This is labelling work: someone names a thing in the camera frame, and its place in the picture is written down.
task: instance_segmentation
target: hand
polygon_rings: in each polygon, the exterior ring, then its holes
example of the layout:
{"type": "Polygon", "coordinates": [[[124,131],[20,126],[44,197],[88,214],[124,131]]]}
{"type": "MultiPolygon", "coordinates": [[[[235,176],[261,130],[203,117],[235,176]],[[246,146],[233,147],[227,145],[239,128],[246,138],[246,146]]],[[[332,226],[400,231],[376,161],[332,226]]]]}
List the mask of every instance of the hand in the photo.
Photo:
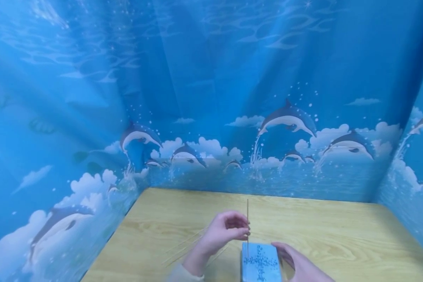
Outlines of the hand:
{"type": "Polygon", "coordinates": [[[238,211],[219,213],[209,224],[197,247],[212,256],[232,240],[247,240],[249,221],[238,211]]]}
{"type": "Polygon", "coordinates": [[[232,240],[246,240],[249,234],[249,221],[243,214],[238,211],[219,213],[188,253],[183,267],[192,275],[200,277],[212,255],[232,240]]]}
{"type": "Polygon", "coordinates": [[[334,279],[288,244],[274,242],[272,245],[276,247],[279,256],[295,270],[295,275],[289,280],[290,282],[334,282],[334,279]]]}

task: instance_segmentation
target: blue box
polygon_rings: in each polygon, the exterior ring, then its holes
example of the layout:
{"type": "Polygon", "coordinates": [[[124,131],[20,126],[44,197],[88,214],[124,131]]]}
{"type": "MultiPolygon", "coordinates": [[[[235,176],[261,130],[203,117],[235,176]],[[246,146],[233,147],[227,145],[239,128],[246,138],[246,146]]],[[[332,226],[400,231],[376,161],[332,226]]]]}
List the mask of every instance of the blue box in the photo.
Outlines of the blue box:
{"type": "Polygon", "coordinates": [[[242,282],[282,282],[276,247],[243,242],[241,247],[242,282]]]}

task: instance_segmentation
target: printed fabric backdrop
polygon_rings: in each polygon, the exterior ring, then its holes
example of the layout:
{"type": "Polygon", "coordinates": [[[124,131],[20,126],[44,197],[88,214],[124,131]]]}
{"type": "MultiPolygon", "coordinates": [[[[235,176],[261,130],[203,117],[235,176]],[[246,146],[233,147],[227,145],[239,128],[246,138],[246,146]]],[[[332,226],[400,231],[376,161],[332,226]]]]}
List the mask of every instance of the printed fabric backdrop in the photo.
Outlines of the printed fabric backdrop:
{"type": "Polygon", "coordinates": [[[0,281],[79,281],[149,186],[379,202],[423,246],[423,1],[0,0],[0,281]]]}

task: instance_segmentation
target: wood grain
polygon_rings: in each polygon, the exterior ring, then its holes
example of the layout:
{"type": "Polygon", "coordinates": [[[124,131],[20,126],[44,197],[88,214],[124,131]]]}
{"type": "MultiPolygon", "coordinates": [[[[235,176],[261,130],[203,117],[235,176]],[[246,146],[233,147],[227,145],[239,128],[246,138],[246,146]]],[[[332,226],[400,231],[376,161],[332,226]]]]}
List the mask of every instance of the wood grain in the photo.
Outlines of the wood grain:
{"type": "MultiPolygon", "coordinates": [[[[248,198],[251,242],[288,243],[337,282],[423,282],[423,249],[383,206],[158,188],[143,192],[82,281],[162,282],[194,234],[218,212],[246,213],[248,198]]],[[[239,282],[240,253],[241,242],[231,242],[206,281],[239,282]]]]}

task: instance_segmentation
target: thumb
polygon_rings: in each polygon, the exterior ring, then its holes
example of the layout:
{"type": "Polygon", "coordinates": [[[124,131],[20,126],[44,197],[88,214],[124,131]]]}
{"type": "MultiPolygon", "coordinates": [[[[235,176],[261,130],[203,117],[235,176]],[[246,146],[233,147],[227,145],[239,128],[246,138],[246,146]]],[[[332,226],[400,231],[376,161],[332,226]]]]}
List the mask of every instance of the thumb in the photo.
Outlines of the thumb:
{"type": "Polygon", "coordinates": [[[249,235],[248,228],[232,228],[227,229],[228,240],[246,240],[246,236],[249,235]]]}

